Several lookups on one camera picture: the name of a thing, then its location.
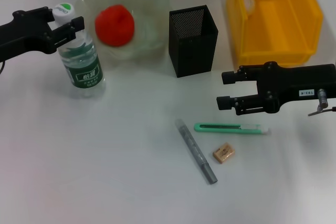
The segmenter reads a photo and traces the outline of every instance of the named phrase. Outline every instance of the clear glass bowl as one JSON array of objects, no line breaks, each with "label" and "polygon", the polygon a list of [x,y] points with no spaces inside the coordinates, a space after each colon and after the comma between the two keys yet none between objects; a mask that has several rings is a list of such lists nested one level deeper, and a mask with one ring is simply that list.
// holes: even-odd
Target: clear glass bowl
[{"label": "clear glass bowl", "polygon": [[[132,40],[121,47],[102,43],[95,32],[95,18],[111,5],[123,5],[132,15],[135,32]],[[111,55],[115,59],[134,59],[150,56],[165,48],[169,36],[169,0],[78,0],[77,16],[83,16],[85,28],[97,45],[98,54]]]}]

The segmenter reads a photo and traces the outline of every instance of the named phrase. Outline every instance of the yellow storage box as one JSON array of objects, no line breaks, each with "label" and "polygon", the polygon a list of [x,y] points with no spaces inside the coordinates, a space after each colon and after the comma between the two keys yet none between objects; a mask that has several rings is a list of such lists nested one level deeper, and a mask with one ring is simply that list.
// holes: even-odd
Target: yellow storage box
[{"label": "yellow storage box", "polygon": [[315,54],[323,15],[316,0],[227,0],[236,65],[300,65]]}]

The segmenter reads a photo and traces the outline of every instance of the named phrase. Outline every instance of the white table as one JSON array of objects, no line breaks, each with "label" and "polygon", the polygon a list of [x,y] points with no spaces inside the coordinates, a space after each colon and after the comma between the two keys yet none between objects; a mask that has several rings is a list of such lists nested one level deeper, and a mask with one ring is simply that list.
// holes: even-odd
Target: white table
[{"label": "white table", "polygon": [[[0,0],[12,12],[76,0]],[[334,63],[336,5],[308,64]],[[221,0],[171,0],[174,9],[208,5],[219,29],[213,71],[177,79],[168,54],[113,64],[100,56],[101,100],[71,98],[57,54],[30,52],[0,76],[0,223],[335,223],[336,114],[308,118],[317,101],[277,114],[236,116],[216,97],[256,93],[253,82],[224,86],[233,70]],[[208,185],[174,126],[182,118],[218,178]],[[268,136],[196,133],[196,122],[261,123]],[[229,142],[220,165],[212,152]]]}]

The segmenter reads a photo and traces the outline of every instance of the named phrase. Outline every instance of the red pom-pom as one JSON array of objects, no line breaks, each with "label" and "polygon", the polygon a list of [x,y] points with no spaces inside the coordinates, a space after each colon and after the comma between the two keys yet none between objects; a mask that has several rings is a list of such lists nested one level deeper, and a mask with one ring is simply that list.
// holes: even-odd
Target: red pom-pom
[{"label": "red pom-pom", "polygon": [[96,17],[94,24],[97,37],[110,46],[123,46],[134,35],[134,19],[122,5],[110,6],[103,10]]}]

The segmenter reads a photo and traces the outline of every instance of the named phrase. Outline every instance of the black mesh pen holder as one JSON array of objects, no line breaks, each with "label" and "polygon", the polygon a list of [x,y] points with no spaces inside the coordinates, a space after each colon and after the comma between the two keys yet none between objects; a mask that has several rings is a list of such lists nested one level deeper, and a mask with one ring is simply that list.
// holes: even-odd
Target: black mesh pen holder
[{"label": "black mesh pen holder", "polygon": [[217,36],[206,5],[169,12],[169,55],[176,76],[211,71]]}]

